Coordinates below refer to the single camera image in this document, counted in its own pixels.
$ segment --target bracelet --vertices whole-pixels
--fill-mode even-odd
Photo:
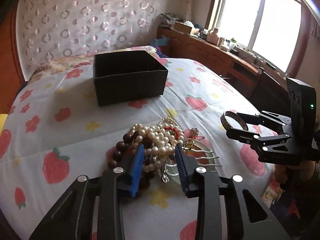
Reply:
[[[225,111],[220,117],[221,124],[225,130],[229,130],[230,128],[233,128],[232,125],[227,121],[226,116],[236,120],[239,123],[239,125],[241,125],[243,130],[245,131],[249,130],[246,122],[238,114],[231,111]]]

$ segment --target bedsheet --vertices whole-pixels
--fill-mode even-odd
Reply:
[[[110,149],[129,127],[154,125],[168,115],[186,133],[199,129],[202,142],[220,156],[221,176],[239,174],[263,194],[274,166],[259,163],[249,145],[228,139],[220,123],[226,110],[257,110],[200,63],[158,60],[169,70],[159,97],[98,107],[92,65],[44,76],[19,93],[0,137],[0,208],[22,240],[79,175],[102,175]],[[249,125],[249,130],[273,135],[261,126]],[[185,198],[175,182],[162,184],[155,178],[140,197],[123,205],[125,237],[194,239],[196,216],[197,199]]]

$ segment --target open black box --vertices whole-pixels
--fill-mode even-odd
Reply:
[[[144,50],[94,55],[99,106],[163,95],[168,70]]]

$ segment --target bed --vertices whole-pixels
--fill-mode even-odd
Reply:
[[[227,138],[220,123],[224,111],[257,110],[200,63],[159,58],[149,46],[129,50],[141,49],[169,71],[163,96],[99,107],[93,54],[42,64],[18,94],[0,137],[0,209],[22,240],[79,175],[102,175],[110,149],[133,124],[155,125],[166,116],[174,118],[185,134],[192,127],[199,129],[201,142],[220,157],[216,160],[222,165],[217,167],[220,176],[239,174],[258,194],[265,192],[273,164],[259,163],[249,145]],[[254,125],[249,130],[274,134]],[[124,204],[125,236],[192,239],[196,216],[197,199],[185,198],[173,180],[164,184],[156,177],[139,198]]]

